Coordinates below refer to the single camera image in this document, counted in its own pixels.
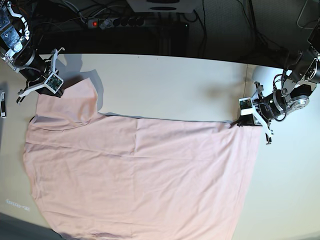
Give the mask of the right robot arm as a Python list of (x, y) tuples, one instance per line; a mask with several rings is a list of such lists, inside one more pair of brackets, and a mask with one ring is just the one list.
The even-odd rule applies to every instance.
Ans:
[(49, 58), (42, 59), (31, 45), (29, 23), (19, 10), (10, 0), (0, 2), (0, 58), (26, 79), (16, 102), (20, 104), (32, 92), (60, 98), (64, 80), (59, 76), (56, 62), (64, 48), (55, 48)]

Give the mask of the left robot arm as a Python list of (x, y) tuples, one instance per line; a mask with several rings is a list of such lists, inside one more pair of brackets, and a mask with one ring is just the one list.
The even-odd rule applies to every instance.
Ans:
[(308, 39), (309, 47), (300, 53), (292, 72), (287, 68), (272, 81), (272, 91), (264, 96), (263, 85), (255, 81), (255, 92), (251, 97), (240, 98), (239, 118), (234, 122), (239, 127), (262, 127), (266, 143), (272, 143), (272, 121), (282, 122), (310, 102), (310, 95), (320, 84), (320, 41), (315, 36)]

